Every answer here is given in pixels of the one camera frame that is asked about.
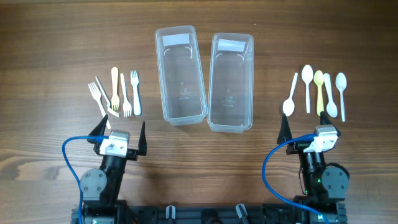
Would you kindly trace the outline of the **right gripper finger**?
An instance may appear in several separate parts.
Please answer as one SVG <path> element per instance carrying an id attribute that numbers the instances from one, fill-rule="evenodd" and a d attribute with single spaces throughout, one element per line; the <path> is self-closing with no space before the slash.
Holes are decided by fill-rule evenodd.
<path id="1" fill-rule="evenodd" d="M 282 115 L 282 121 L 281 121 L 281 127 L 280 127 L 280 131 L 279 131 L 279 135 L 277 138 L 277 144 L 282 144 L 286 141 L 289 141 L 293 139 L 292 137 L 292 133 L 290 130 L 290 126 L 289 126 L 289 122 L 287 119 L 286 114 L 284 113 Z"/>
<path id="2" fill-rule="evenodd" d="M 338 128 L 328 119 L 326 113 L 324 111 L 322 111 L 320 113 L 320 124 L 321 125 L 332 125 L 337 132 L 337 136 L 341 136 L 341 132 L 338 130 Z"/>

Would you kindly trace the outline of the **white spoon long handle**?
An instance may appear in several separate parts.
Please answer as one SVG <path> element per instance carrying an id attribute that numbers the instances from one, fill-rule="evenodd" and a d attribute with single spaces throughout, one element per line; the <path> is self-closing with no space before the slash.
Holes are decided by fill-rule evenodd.
<path id="1" fill-rule="evenodd" d="M 302 80 L 305 83 L 305 105 L 306 112 L 310 113 L 310 83 L 313 80 L 313 69 L 310 65 L 305 65 L 302 69 Z"/>

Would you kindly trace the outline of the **white fork slim handle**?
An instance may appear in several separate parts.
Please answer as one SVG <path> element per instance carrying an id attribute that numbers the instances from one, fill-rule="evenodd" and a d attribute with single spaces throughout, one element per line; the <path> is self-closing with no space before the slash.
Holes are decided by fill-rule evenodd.
<path id="1" fill-rule="evenodd" d="M 127 89 L 126 89 L 126 82 L 125 82 L 125 77 L 124 74 L 120 74 L 120 79 L 121 79 L 121 87 L 122 87 L 122 93 L 123 93 L 123 113 L 124 117 L 130 117 L 132 115 L 132 106 L 128 100 L 127 97 Z"/>

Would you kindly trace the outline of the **yellow plastic spoon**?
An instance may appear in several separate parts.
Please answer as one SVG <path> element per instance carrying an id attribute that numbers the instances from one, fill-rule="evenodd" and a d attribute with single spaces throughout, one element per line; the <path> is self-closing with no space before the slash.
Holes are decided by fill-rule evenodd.
<path id="1" fill-rule="evenodd" d="M 317 86 L 317 115 L 320 116 L 320 113 L 324 111 L 323 105 L 323 92 L 322 86 L 324 84 L 323 72 L 321 70 L 317 70 L 314 74 L 313 81 Z"/>

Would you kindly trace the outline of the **white fork bluish handle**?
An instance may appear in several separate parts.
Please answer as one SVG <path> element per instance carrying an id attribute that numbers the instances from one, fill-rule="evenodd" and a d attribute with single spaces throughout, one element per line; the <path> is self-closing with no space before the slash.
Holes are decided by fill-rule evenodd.
<path id="1" fill-rule="evenodd" d="M 141 115 L 142 111 L 141 111 L 141 102 L 139 99 L 139 91 L 138 91 L 139 77 L 138 77 L 136 70 L 131 70 L 131 85 L 132 85 L 133 97 L 134 97 L 134 101 L 133 101 L 134 114 L 136 116 L 139 116 L 139 115 Z"/>

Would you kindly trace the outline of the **thin white fork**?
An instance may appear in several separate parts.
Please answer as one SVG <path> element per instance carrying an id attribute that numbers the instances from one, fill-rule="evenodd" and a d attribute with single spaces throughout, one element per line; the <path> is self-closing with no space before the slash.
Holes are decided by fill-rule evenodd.
<path id="1" fill-rule="evenodd" d="M 111 108 L 111 102 L 110 102 L 110 100 L 108 99 L 108 97 L 107 97 L 107 95 L 106 95 L 106 92 L 105 92 L 105 90 L 103 89 L 103 86 L 102 86 L 100 80 L 98 79 L 98 77 L 95 77 L 95 78 L 96 78 L 97 84 L 98 84 L 98 86 L 99 86 L 99 89 L 100 89 L 102 95 L 104 96 L 104 98 L 105 98 L 105 100 L 106 100 L 108 112 L 111 113 L 112 115 L 116 116 L 116 117 L 119 117 L 119 113 L 117 113 L 115 110 L 113 110 L 113 109 Z"/>

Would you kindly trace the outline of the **white spoon wide handle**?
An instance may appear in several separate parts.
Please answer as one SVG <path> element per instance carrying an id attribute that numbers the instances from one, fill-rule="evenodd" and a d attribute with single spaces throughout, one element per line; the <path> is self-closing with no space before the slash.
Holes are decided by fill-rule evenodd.
<path id="1" fill-rule="evenodd" d="M 332 93 L 332 87 L 331 87 L 331 77 L 328 73 L 323 74 L 324 78 L 324 84 L 326 88 L 326 93 L 328 97 L 328 103 L 326 105 L 326 111 L 327 113 L 332 117 L 335 118 L 338 115 L 338 110 L 336 107 L 335 102 L 333 101 L 333 93 Z"/>

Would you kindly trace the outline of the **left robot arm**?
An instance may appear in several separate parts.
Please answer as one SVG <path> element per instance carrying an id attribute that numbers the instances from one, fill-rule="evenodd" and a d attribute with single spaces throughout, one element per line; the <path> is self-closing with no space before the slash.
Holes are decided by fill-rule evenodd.
<path id="1" fill-rule="evenodd" d="M 138 148 L 130 149 L 128 132 L 112 130 L 109 136 L 104 134 L 107 122 L 105 116 L 88 135 L 94 152 L 103 158 L 99 168 L 86 171 L 80 179 L 81 201 L 75 223 L 139 223 L 138 216 L 118 195 L 127 161 L 147 154 L 145 125 Z"/>

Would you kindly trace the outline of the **yellow plastic fork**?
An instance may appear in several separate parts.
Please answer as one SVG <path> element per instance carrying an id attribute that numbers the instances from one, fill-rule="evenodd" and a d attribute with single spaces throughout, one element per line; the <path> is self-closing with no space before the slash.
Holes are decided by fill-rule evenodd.
<path id="1" fill-rule="evenodd" d="M 113 88 L 113 95 L 111 97 L 112 110 L 118 111 L 120 105 L 120 99 L 118 95 L 118 80 L 119 80 L 119 70 L 117 67 L 111 69 L 111 81 Z"/>

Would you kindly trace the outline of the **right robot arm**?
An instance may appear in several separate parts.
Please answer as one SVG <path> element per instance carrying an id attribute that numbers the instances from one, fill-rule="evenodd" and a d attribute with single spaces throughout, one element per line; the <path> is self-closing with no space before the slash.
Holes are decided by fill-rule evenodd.
<path id="1" fill-rule="evenodd" d="M 345 193 L 349 186 L 349 172 L 343 166 L 326 163 L 324 153 L 335 147 L 340 131 L 324 112 L 312 140 L 299 140 L 287 145 L 286 154 L 298 155 L 302 196 L 293 202 L 310 207 L 319 214 L 292 205 L 277 205 L 264 209 L 265 223 L 347 223 Z"/>

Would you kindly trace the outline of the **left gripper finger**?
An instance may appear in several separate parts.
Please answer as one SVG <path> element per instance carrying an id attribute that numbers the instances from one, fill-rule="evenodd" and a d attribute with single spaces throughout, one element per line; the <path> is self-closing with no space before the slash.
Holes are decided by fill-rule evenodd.
<path id="1" fill-rule="evenodd" d="M 104 139 L 108 137 L 104 135 L 106 124 L 108 122 L 108 115 L 105 115 L 99 124 L 88 134 L 87 141 L 92 144 L 101 144 Z"/>
<path id="2" fill-rule="evenodd" d="M 139 143 L 138 143 L 138 154 L 140 156 L 146 156 L 146 154 L 147 154 L 147 141 L 146 141 L 145 129 L 146 129 L 146 124 L 143 121 L 142 127 L 141 127 L 141 133 L 140 133 L 140 137 L 139 137 Z"/>

